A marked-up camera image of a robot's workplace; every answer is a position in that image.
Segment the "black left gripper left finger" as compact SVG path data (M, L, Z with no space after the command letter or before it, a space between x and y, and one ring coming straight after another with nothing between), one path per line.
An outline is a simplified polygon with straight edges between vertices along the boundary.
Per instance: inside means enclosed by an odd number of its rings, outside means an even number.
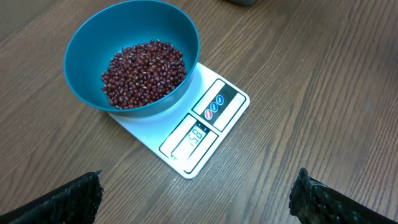
M1 215L3 224L93 224L103 199L98 170Z

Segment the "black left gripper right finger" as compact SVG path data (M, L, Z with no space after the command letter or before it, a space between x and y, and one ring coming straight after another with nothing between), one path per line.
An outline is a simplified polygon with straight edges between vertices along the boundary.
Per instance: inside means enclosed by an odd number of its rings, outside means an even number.
M305 168L293 184L289 210L303 224L397 224L313 179Z

